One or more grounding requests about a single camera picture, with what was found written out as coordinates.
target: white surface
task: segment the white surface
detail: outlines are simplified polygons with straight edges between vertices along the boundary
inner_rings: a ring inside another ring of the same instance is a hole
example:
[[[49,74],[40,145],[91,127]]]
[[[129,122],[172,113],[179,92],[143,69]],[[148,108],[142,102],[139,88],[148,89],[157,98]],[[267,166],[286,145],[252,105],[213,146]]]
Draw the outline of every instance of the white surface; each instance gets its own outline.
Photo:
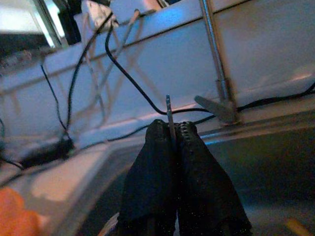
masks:
[[[39,33],[29,9],[8,7],[0,2],[0,32],[2,33]]]

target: metal pin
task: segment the metal pin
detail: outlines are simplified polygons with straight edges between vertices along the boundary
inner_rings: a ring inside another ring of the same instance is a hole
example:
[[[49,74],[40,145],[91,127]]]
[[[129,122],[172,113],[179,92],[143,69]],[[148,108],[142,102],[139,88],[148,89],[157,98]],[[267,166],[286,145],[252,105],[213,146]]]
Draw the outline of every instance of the metal pin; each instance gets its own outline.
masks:
[[[176,134],[175,134],[175,125],[173,121],[172,107],[171,107],[171,99],[170,96],[166,96],[166,107],[167,107],[167,118],[168,118],[168,126],[171,134],[172,147],[173,150],[176,151]]]

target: black cable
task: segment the black cable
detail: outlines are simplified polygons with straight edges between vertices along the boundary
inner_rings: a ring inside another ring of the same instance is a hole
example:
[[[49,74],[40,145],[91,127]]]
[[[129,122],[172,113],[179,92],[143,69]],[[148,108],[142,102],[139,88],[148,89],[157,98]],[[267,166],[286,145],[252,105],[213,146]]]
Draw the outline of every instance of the black cable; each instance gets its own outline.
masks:
[[[80,148],[80,149],[78,150],[78,152],[76,152],[75,154],[78,154],[79,152],[81,152],[81,151],[83,151],[83,150],[86,150],[86,149],[88,149],[88,148],[92,148],[92,147],[94,147],[94,146],[96,146],[96,145],[105,144],[105,143],[106,143],[105,141],[98,141],[98,142],[96,142],[96,143],[92,143],[92,144],[86,145],[85,147]]]
[[[113,31],[113,26],[111,25],[109,32],[106,37],[105,41],[105,50],[108,55],[108,57],[111,59],[111,61],[119,68],[119,70],[127,77],[127,79],[136,87],[136,89],[142,94],[142,96],[148,101],[148,103],[151,105],[151,107],[159,114],[161,115],[167,115],[166,112],[161,111],[154,102],[150,99],[150,97],[143,91],[143,89],[137,84],[137,82],[132,78],[131,75],[128,74],[128,72],[118,63],[118,61],[114,58],[112,53],[109,50],[109,39]],[[203,108],[189,108],[189,109],[180,109],[180,110],[174,110],[173,114],[177,113],[183,113],[183,112],[209,112],[206,109]]]
[[[98,29],[94,32],[93,36],[89,39],[86,47],[84,48],[78,63],[75,66],[74,69],[74,73],[72,76],[72,80],[71,80],[71,85],[70,85],[70,89],[69,89],[69,94],[68,94],[68,115],[67,115],[67,123],[66,123],[66,132],[68,132],[69,127],[70,127],[70,123],[71,123],[71,110],[72,110],[72,95],[73,95],[73,89],[74,89],[74,85],[75,82],[77,80],[78,77],[78,72],[80,69],[80,66],[83,62],[83,58],[85,57],[88,49],[90,48],[91,44],[94,42],[94,40],[96,39],[97,35],[99,35],[99,33],[101,32],[101,30],[103,29],[103,27],[106,25],[106,23],[109,21],[109,19],[112,17],[113,12],[111,12],[107,18],[105,19],[105,21],[100,25],[100,27],[98,27]]]
[[[241,112],[241,111],[243,111],[245,109],[249,109],[249,108],[253,108],[253,107],[268,105],[268,104],[271,104],[271,103],[285,101],[285,100],[291,100],[291,99],[295,99],[295,98],[301,98],[301,97],[304,97],[304,96],[307,96],[307,95],[314,94],[315,93],[315,91],[313,91],[314,88],[315,88],[315,83],[313,83],[307,90],[305,90],[302,93],[297,93],[297,94],[293,94],[293,95],[289,95],[289,96],[283,96],[283,97],[271,97],[271,98],[260,99],[260,100],[251,102],[251,103],[249,103],[247,105],[244,105],[242,107],[237,108],[237,111]],[[216,117],[215,115],[211,115],[209,117],[205,117],[203,119],[194,121],[193,124],[194,125],[198,125],[198,124],[201,124],[203,122],[209,121],[209,120],[211,120],[211,119],[213,119],[215,117]],[[111,140],[108,140],[108,141],[110,141],[110,142],[111,141],[117,141],[117,140],[120,140],[120,139],[124,139],[124,138],[130,137],[131,135],[140,132],[141,130],[145,129],[148,126],[149,125],[142,126],[142,127],[138,128],[138,129],[132,131],[129,134],[126,134],[126,135],[123,135],[123,136],[120,136],[120,137],[117,137],[117,138],[114,138],[114,139],[111,139]]]
[[[251,103],[249,103],[247,105],[238,107],[237,111],[241,112],[241,111],[243,111],[245,109],[249,109],[249,108],[253,108],[253,107],[259,107],[259,106],[264,106],[264,105],[268,105],[268,104],[275,103],[275,102],[281,102],[281,101],[301,98],[301,97],[304,97],[304,96],[307,96],[307,95],[315,93],[315,91],[313,91],[314,88],[315,88],[315,82],[307,90],[305,90],[304,92],[293,94],[293,95],[289,95],[289,96],[269,97],[269,98],[260,99],[260,100],[251,102]]]
[[[117,138],[114,138],[114,139],[108,139],[109,142],[113,142],[113,141],[117,141],[117,140],[120,140],[120,139],[125,139],[125,138],[128,138],[130,137],[131,135],[134,135],[138,132],[140,132],[141,130],[145,129],[145,128],[148,128],[149,125],[144,125],[144,126],[141,126],[139,128],[137,128],[136,130],[132,131],[131,133],[129,134],[125,134],[125,135],[122,135],[120,137],[117,137]]]
[[[9,179],[6,179],[5,181],[0,183],[0,188],[3,188],[5,186],[7,186],[8,184],[10,184],[11,182],[13,182],[14,180],[18,179],[19,177],[21,177],[23,174],[20,172],[18,174],[15,174],[14,176],[10,177]]]
[[[3,123],[3,120],[0,118],[0,123],[1,123],[1,136],[4,138],[5,136],[5,125]]]
[[[6,163],[8,163],[8,164],[11,164],[11,165],[13,165],[13,166],[16,166],[17,168],[19,168],[20,170],[24,170],[24,168],[23,168],[23,166],[20,164],[20,163],[15,163],[15,162],[13,162],[13,161],[9,161],[9,160],[6,160],[6,159],[4,159],[4,158],[0,158],[0,161],[3,161],[3,162],[6,162]]]
[[[70,136],[69,136],[69,134],[68,134],[68,132],[67,132],[67,129],[66,129],[66,127],[65,127],[65,125],[64,125],[64,123],[63,123],[63,121],[62,121],[62,119],[61,119],[59,101],[58,101],[58,99],[57,99],[57,96],[56,96],[56,94],[55,94],[55,91],[54,91],[54,89],[53,89],[53,87],[52,87],[52,85],[51,85],[51,83],[50,83],[50,81],[49,81],[49,79],[48,79],[48,76],[47,76],[47,74],[46,74],[46,71],[45,71],[45,69],[44,69],[44,66],[43,66],[43,65],[40,65],[40,68],[41,68],[41,70],[42,70],[42,72],[43,72],[43,74],[44,74],[44,76],[45,76],[45,79],[46,79],[46,81],[47,81],[47,83],[48,83],[48,86],[49,86],[49,88],[50,88],[50,91],[51,91],[51,93],[53,94],[54,99],[55,99],[55,101],[56,101],[56,109],[57,109],[58,120],[59,120],[61,126],[64,128],[64,131],[65,131],[65,133],[67,134],[68,138],[70,139]]]

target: black device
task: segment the black device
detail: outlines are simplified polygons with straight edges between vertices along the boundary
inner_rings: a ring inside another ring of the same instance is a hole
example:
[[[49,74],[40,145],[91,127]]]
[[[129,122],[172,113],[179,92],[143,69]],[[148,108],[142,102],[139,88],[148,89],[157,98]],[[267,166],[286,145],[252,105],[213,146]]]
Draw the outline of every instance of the black device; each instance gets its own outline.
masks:
[[[20,162],[25,168],[43,165],[59,159],[68,159],[68,153],[74,149],[71,139],[60,140],[55,144],[50,144],[30,152],[27,157]]]

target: power cord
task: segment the power cord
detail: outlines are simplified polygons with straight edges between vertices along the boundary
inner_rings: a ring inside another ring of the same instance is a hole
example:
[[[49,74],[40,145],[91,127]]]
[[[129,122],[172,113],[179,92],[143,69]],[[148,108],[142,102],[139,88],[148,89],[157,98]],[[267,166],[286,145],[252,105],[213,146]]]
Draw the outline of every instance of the power cord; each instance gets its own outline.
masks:
[[[118,61],[114,58],[112,53],[109,50],[109,39],[113,31],[113,25],[111,25],[109,32],[106,37],[105,41],[105,50],[108,55],[108,57],[111,59],[111,61],[119,68],[119,70],[127,77],[127,79],[135,86],[135,88],[142,94],[142,96],[148,101],[148,103],[151,105],[151,107],[159,114],[161,115],[167,115],[165,111],[160,110],[154,102],[150,99],[150,97],[143,91],[143,89],[137,84],[137,82],[132,78],[131,75],[128,74],[128,72],[118,63]],[[206,109],[203,108],[188,108],[188,109],[180,109],[180,110],[174,110],[173,114],[177,113],[183,113],[183,112],[209,112]]]
[[[304,92],[293,94],[293,95],[288,95],[288,96],[282,96],[282,97],[263,98],[263,99],[251,102],[247,105],[238,107],[237,111],[241,112],[245,109],[249,109],[249,108],[253,108],[253,107],[259,107],[259,106],[264,106],[264,105],[268,105],[268,104],[275,103],[275,102],[281,102],[281,101],[287,101],[287,100],[292,100],[292,99],[296,99],[296,98],[301,98],[301,97],[304,97],[307,95],[314,94],[315,93],[315,91],[313,91],[314,88],[315,88],[315,82]]]
[[[5,125],[3,123],[3,120],[0,118],[0,124],[1,124],[1,137],[4,138],[5,136]]]
[[[69,136],[69,134],[68,134],[67,128],[66,128],[66,126],[64,125],[64,123],[63,123],[63,121],[62,121],[62,119],[61,119],[59,101],[58,101],[58,98],[57,98],[57,96],[56,96],[56,94],[55,94],[55,91],[54,91],[54,89],[53,89],[53,87],[52,87],[52,85],[51,85],[51,83],[50,83],[50,81],[49,81],[49,79],[48,79],[48,76],[47,76],[46,71],[45,71],[45,69],[44,69],[44,66],[43,66],[42,64],[40,65],[40,68],[41,68],[41,70],[42,70],[42,72],[43,72],[43,74],[44,74],[44,76],[45,76],[45,79],[46,79],[46,81],[47,81],[47,83],[48,83],[48,86],[49,86],[49,88],[50,88],[50,91],[51,91],[51,93],[53,94],[53,97],[54,97],[54,99],[55,99],[55,101],[56,101],[56,109],[57,109],[57,116],[58,116],[59,123],[60,123],[61,126],[64,128],[65,134],[68,136],[69,139],[71,139],[70,136]]]
[[[94,32],[93,36],[89,39],[85,49],[83,50],[78,63],[75,66],[74,69],[74,73],[72,76],[72,80],[71,80],[71,85],[70,85],[70,89],[69,89],[69,94],[68,94],[68,115],[67,115],[67,123],[65,126],[65,133],[66,134],[69,130],[70,124],[71,124],[71,110],[72,110],[72,95],[73,95],[73,90],[74,90],[74,86],[75,86],[75,82],[77,80],[78,77],[78,72],[80,69],[80,66],[83,62],[83,58],[85,57],[88,49],[90,48],[91,44],[95,41],[96,37],[100,34],[101,30],[104,28],[104,26],[106,25],[106,23],[110,20],[110,18],[112,17],[113,12],[111,12],[107,18],[105,19],[105,21],[99,26],[99,28]]]
[[[24,170],[24,167],[18,162],[9,161],[9,160],[6,160],[6,159],[4,159],[2,157],[0,158],[0,161],[6,162],[6,163],[8,163],[10,165],[13,165],[13,166],[19,168],[21,171]]]
[[[107,141],[108,142],[113,142],[113,141],[118,141],[118,140],[121,140],[121,139],[125,139],[125,138],[128,138],[138,132],[140,132],[141,130],[145,129],[145,128],[148,128],[149,127],[149,124],[148,125],[144,125],[144,126],[141,126],[139,128],[137,128],[136,130],[132,131],[131,133],[128,133],[128,134],[125,134],[125,135],[122,135],[120,137],[117,137],[117,138],[113,138],[113,139],[108,139]]]

